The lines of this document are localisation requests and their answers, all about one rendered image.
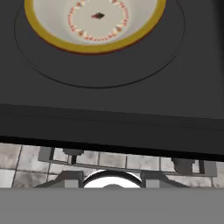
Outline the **black hob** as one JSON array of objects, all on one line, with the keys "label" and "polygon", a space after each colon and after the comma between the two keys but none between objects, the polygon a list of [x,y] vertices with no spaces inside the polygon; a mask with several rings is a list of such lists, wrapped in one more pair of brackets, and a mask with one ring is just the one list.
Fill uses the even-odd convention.
[{"label": "black hob", "polygon": [[46,43],[0,0],[0,142],[224,161],[224,0],[167,0],[120,51]]}]

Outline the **dark grey stove knob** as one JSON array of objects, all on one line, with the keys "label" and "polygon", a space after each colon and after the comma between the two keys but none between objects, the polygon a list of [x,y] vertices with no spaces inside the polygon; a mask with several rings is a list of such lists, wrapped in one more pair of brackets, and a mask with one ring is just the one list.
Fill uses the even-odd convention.
[{"label": "dark grey stove knob", "polygon": [[174,170],[176,173],[184,176],[189,176],[193,174],[193,159],[184,159],[173,157],[171,161],[174,164]]},{"label": "dark grey stove knob", "polygon": [[75,165],[78,156],[81,156],[84,151],[83,150],[76,150],[76,149],[64,149],[63,152],[71,157],[71,164]]}]

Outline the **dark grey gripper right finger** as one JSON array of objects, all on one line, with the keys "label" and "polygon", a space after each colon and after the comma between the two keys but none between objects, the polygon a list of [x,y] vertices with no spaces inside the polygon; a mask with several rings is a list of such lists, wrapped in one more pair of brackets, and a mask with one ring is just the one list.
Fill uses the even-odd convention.
[{"label": "dark grey gripper right finger", "polygon": [[187,188],[187,185],[168,179],[162,171],[142,171],[142,188]]}]

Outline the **white round object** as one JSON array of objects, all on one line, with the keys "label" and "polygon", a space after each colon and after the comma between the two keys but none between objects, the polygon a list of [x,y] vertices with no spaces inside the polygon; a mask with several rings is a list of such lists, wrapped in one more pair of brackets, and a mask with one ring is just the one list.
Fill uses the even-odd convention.
[{"label": "white round object", "polygon": [[85,188],[140,188],[142,180],[126,171],[99,170],[83,179]]}]

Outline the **white bowl with yellow rim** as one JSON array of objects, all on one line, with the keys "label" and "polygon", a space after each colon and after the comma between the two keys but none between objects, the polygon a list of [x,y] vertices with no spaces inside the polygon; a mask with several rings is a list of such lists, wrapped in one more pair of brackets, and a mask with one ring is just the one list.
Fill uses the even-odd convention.
[{"label": "white bowl with yellow rim", "polygon": [[71,53],[111,53],[149,34],[167,0],[24,0],[31,28]]}]

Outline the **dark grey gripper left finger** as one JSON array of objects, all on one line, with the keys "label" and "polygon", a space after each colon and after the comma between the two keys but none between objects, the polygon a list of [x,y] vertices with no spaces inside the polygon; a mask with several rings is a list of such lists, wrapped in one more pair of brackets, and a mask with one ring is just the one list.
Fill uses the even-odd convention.
[{"label": "dark grey gripper left finger", "polygon": [[83,179],[83,171],[63,171],[56,179],[37,185],[37,188],[83,188]]}]

